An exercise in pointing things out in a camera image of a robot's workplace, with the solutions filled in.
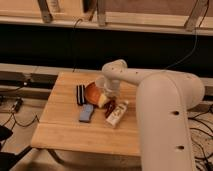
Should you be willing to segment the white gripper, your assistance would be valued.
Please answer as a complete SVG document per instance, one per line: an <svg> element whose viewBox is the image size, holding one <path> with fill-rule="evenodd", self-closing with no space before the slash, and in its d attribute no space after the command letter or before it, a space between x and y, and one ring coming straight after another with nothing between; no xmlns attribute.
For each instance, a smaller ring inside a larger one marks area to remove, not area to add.
<svg viewBox="0 0 213 171"><path fill-rule="evenodd" d="M104 91L108 97L116 97L119 94L120 81L107 80L104 84ZM98 107L102 108L107 102L108 98L105 94L101 94L98 100Z"/></svg>

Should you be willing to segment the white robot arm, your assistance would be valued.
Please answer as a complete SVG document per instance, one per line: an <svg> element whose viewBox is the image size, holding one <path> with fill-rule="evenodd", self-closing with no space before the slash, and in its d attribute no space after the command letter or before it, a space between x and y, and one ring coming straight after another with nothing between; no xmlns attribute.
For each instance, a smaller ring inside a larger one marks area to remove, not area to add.
<svg viewBox="0 0 213 171"><path fill-rule="evenodd" d="M122 81L136 90L142 171L196 171L187 111L204 97L201 79L167 69L129 68L122 60L103 65L96 84L108 96L119 92Z"/></svg>

